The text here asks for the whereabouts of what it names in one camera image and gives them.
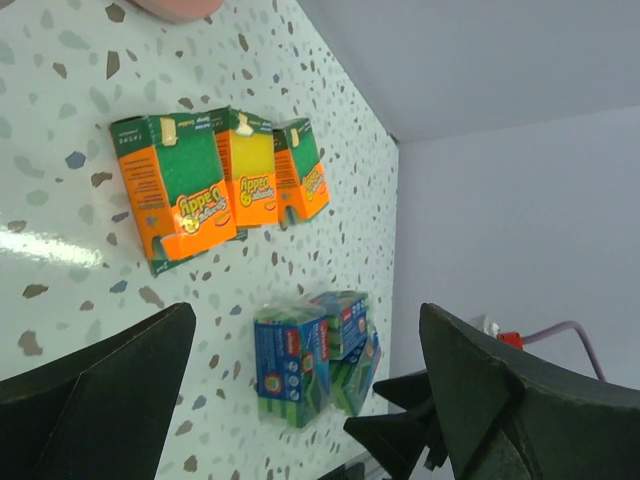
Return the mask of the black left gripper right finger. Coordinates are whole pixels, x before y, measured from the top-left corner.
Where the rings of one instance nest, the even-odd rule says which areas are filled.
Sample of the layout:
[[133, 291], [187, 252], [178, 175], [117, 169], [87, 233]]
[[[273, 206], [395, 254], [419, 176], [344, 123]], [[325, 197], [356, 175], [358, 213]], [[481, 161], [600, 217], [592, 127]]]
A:
[[636, 479], [639, 393], [544, 361], [425, 303], [419, 334], [457, 479]]

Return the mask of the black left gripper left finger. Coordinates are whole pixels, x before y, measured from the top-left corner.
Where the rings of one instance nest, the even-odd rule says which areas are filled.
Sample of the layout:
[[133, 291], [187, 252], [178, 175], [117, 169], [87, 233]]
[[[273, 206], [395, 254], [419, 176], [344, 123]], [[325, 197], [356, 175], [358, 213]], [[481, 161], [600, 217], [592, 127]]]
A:
[[2, 478], [154, 478], [195, 328], [176, 303], [2, 381]]

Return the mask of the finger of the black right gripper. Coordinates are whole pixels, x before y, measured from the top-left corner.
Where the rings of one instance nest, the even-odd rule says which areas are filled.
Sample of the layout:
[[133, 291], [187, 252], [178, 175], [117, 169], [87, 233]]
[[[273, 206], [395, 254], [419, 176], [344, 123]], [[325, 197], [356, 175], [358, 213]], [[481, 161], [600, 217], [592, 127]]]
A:
[[373, 391], [406, 411], [435, 411], [429, 374], [426, 370], [377, 381], [373, 385]]
[[433, 404], [397, 414], [351, 417], [344, 430], [392, 479], [408, 479], [425, 449], [428, 470], [443, 466], [443, 434]]

